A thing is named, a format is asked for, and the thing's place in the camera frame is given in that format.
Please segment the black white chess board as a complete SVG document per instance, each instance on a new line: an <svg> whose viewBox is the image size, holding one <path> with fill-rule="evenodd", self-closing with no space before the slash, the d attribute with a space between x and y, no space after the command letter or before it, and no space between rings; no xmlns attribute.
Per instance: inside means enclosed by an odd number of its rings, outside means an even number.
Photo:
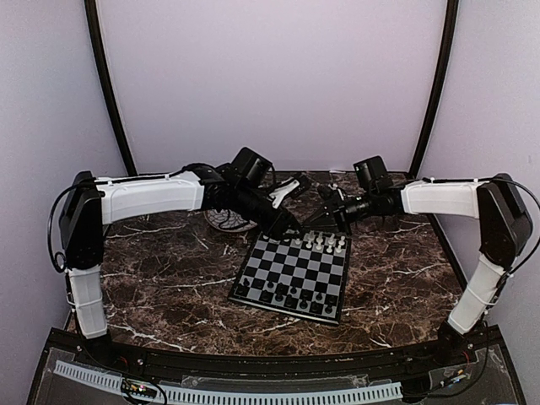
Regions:
<svg viewBox="0 0 540 405"><path fill-rule="evenodd" d="M322 232L324 238L322 250L317 251L316 237L319 233L315 233L311 249L305 247L309 233L304 236L301 246L298 247L294 245L294 240L272 240L264 234L259 234L251 244L236 275L228 295L229 300L331 326L338 325L347 284L351 238L346 235L335 235L336 245L332 247L332 253L327 253L327 239L332 233ZM335 249L341 238L345 239L345 245L342 252L336 254ZM235 290L244 279L249 280L250 289L246 297L241 297L235 294ZM273 289L267 288L268 281L274 283ZM275 300L279 284L286 286L281 303ZM297 288L296 294L290 293L291 286ZM270 302L260 301L262 291L272 294ZM322 302L316 301L318 293L323 294ZM337 296L337 303L333 305L332 314L327 315L324 313L324 308L329 305L329 295ZM295 308L284 306L288 296L297 299ZM301 300L306 300L308 303L305 310L299 308ZM322 304L321 314L310 313L312 302Z"/></svg>

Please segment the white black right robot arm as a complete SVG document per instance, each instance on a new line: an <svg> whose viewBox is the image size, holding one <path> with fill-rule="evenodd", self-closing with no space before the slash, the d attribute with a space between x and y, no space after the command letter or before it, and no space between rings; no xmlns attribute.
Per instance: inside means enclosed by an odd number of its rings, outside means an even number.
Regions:
<svg viewBox="0 0 540 405"><path fill-rule="evenodd" d="M304 222L308 230L350 233L351 226L371 217L398 214L434 215L444 225L462 224L472 235L445 231L451 249L469 250L467 286L446 324L463 336L494 306L506 280L519 267L533 232L521 194L526 187L506 173L479 179L435 179L394 182L390 177L361 182L363 193L323 193L321 206Z"/></svg>

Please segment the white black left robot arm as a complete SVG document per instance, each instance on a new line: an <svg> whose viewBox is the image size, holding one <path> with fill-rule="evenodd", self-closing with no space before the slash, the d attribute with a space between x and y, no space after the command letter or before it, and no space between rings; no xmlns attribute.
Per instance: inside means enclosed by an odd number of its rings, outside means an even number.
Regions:
<svg viewBox="0 0 540 405"><path fill-rule="evenodd" d="M284 201L300 190L300 176L264 185L269 165L248 175L232 164L190 164L170 173L96 177L78 173L53 203L61 247L50 253L55 270L67 279L67 297L78 331L89 340L86 354L101 368L119 360L109 334L101 269L110 240L121 239L123 225L173 213L235 213L275 240L297 238L298 219Z"/></svg>

